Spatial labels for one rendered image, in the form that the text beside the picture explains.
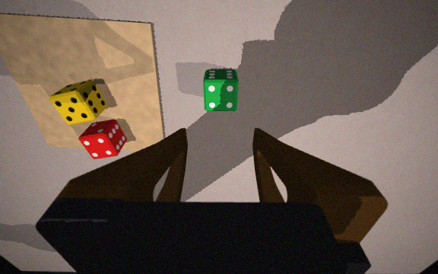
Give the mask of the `green dice with white pips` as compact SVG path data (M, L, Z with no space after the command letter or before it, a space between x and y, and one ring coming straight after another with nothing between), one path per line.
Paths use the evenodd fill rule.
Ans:
M203 81L205 110L237 110L238 85L235 70L206 70Z

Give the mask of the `yellow dice with black pips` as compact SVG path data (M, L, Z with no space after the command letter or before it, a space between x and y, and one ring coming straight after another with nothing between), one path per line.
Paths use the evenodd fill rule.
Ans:
M108 106L92 80L67 85L49 100L69 125L95 120Z

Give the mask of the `red dice with white pips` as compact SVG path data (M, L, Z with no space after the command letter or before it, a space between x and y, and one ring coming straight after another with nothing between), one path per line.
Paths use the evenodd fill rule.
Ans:
M93 159L117 156L127 141L115 119L92 123L79 140Z

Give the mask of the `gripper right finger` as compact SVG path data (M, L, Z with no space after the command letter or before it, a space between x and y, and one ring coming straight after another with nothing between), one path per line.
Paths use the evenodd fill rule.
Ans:
M287 202L320 206L338 243L360 244L388 207L371 180L289 146L259 128L254 130L252 149L259 201L285 202L272 168L286 187Z

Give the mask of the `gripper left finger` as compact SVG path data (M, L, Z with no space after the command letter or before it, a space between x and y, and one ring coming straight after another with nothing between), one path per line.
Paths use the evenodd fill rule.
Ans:
M170 168L155 202L180 202L187 150L186 128L181 128L158 143L69 180L55 200L101 198L153 202L154 188Z

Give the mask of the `tan mat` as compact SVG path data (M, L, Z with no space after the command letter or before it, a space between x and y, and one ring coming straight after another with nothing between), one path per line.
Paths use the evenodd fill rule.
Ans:
M85 148L79 136L115 119L139 151L164 139L152 23L0 14L0 54L49 147ZM67 124L49 97L92 80L107 108Z

